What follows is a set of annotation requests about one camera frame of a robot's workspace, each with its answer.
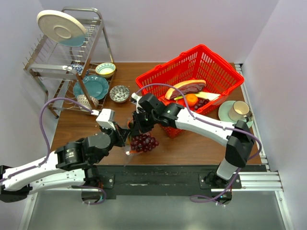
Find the clear zip top bag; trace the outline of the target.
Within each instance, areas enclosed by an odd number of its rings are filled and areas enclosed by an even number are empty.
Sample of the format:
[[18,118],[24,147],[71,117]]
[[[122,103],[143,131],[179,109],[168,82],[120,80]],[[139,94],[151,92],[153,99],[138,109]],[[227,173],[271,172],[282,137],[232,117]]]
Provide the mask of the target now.
[[159,145],[159,142],[154,138],[150,132],[133,136],[131,133],[128,135],[125,143],[125,163],[128,165],[131,160],[143,153],[151,152]]

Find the purple grape bunch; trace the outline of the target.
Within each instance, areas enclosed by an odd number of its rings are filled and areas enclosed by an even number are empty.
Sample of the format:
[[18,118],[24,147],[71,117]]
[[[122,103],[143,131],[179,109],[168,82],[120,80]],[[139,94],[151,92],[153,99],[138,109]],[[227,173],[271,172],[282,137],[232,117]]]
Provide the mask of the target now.
[[207,103],[209,103],[210,100],[209,99],[202,99],[199,98],[199,100],[197,101],[197,103],[194,105],[194,111],[198,110],[199,108],[202,108],[203,106],[205,106]]
[[158,146],[159,142],[149,134],[141,134],[130,138],[130,149],[135,153],[150,152]]

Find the orange fruit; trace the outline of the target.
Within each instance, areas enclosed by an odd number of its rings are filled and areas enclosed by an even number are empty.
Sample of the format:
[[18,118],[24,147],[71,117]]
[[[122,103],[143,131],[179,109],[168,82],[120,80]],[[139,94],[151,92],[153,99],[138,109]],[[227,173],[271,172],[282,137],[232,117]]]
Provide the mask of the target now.
[[195,106],[198,102],[198,97],[195,94],[187,94],[185,95],[185,98],[189,107]]

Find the red plastic shopping basket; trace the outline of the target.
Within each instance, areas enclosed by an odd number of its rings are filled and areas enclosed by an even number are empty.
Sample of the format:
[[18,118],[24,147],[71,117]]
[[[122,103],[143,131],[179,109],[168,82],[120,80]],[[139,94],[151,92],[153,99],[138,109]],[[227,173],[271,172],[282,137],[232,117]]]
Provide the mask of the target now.
[[206,115],[217,109],[232,91],[244,82],[242,75],[205,45],[197,45],[182,52],[167,63],[158,65],[138,76],[135,81],[142,88],[151,83],[164,83],[174,86],[188,80],[205,80],[206,86],[203,90],[220,95],[196,110],[196,113],[200,115]]

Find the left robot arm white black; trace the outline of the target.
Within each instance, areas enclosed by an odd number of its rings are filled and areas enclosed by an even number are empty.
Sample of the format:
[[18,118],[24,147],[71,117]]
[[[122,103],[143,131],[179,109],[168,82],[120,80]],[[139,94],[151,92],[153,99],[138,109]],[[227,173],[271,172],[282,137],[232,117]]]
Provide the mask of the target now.
[[46,157],[19,167],[0,167],[0,199],[11,203],[51,188],[84,186],[94,188],[99,176],[95,164],[109,155],[110,150],[124,147],[130,134],[128,128],[101,128],[86,138],[67,143]]

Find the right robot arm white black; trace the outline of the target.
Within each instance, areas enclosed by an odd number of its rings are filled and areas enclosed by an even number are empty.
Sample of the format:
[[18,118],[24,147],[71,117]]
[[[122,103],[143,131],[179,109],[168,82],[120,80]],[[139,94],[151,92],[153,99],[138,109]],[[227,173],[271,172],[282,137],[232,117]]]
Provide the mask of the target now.
[[159,124],[191,131],[224,146],[225,156],[213,177],[217,187],[225,188],[230,184],[233,174],[246,166],[255,143],[246,122],[223,122],[192,112],[176,103],[165,105],[151,93],[144,96],[133,93],[130,101],[136,105],[132,134],[147,133]]

